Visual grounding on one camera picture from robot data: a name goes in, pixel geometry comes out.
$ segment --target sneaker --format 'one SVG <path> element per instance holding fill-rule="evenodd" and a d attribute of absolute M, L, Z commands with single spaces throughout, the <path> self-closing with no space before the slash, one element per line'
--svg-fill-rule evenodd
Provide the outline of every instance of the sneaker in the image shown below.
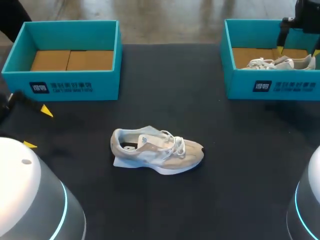
<path fill-rule="evenodd" d="M 152 126 L 136 130 L 116 129 L 110 146 L 115 167 L 147 167 L 162 175 L 188 171 L 204 157 L 204 147 L 200 144 Z"/>
<path fill-rule="evenodd" d="M 316 58 L 311 57 L 311 54 L 301 59 L 292 59 L 287 56 L 282 56 L 277 60 L 271 59 L 253 59 L 249 62 L 247 67 L 243 68 L 247 70 L 315 70 Z"/>

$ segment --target white shoelace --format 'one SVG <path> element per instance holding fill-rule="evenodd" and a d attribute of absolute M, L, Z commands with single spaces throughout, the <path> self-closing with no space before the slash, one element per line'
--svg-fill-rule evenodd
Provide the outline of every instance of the white shoelace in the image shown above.
<path fill-rule="evenodd" d="M 186 153 L 185 140 L 180 136 L 173 136 L 170 132 L 161 130 L 162 133 L 166 135 L 165 141 L 173 139 L 173 146 L 169 148 L 159 148 L 158 151 L 169 151 L 169 155 L 176 154 L 178 156 L 184 155 Z"/>
<path fill-rule="evenodd" d="M 272 64 L 272 62 L 272 59 L 264 60 L 261 57 L 259 59 L 251 60 L 247 66 L 252 69 L 276 69 L 277 67 L 274 64 Z"/>

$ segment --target concrete floor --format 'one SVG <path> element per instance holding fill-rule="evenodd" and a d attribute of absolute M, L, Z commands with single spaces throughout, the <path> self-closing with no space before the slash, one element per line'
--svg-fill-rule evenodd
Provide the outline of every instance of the concrete floor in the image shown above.
<path fill-rule="evenodd" d="M 296 0 L 20 0 L 33 21 L 119 20 L 125 44 L 214 43 L 224 19 L 282 19 Z M 0 35 L 0 45 L 10 44 Z"/>

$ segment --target brown cardboard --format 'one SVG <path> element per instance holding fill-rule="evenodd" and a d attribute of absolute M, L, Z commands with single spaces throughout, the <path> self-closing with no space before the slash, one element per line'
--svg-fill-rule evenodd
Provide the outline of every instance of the brown cardboard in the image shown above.
<path fill-rule="evenodd" d="M 112 70 L 114 51 L 71 51 L 67 71 Z"/>
<path fill-rule="evenodd" d="M 65 71 L 69 50 L 39 50 L 36 52 L 31 71 Z"/>
<path fill-rule="evenodd" d="M 237 69 L 245 68 L 252 59 L 274 59 L 271 49 L 232 48 L 234 63 Z"/>
<path fill-rule="evenodd" d="M 237 69 L 245 68 L 252 59 L 276 60 L 281 56 L 302 59 L 308 55 L 306 50 L 301 49 L 284 49 L 282 55 L 276 49 L 262 48 L 232 48 L 232 52 Z"/>
<path fill-rule="evenodd" d="M 277 49 L 272 49 L 274 59 L 278 59 L 282 56 L 287 56 L 291 59 L 304 59 L 308 56 L 307 50 L 304 49 L 283 49 L 282 54 L 280 54 Z"/>
<path fill-rule="evenodd" d="M 86 68 L 86 51 L 71 51 L 67 71 L 83 71 Z"/>

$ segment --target shoe heel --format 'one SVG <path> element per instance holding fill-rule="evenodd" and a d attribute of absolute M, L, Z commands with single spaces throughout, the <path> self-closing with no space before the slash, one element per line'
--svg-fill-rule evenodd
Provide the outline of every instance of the shoe heel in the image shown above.
<path fill-rule="evenodd" d="M 143 167 L 139 162 L 126 160 L 118 157 L 114 159 L 113 166 L 119 167 L 119 168 L 127 168 L 127 169 L 136 169 L 136 168 Z"/>

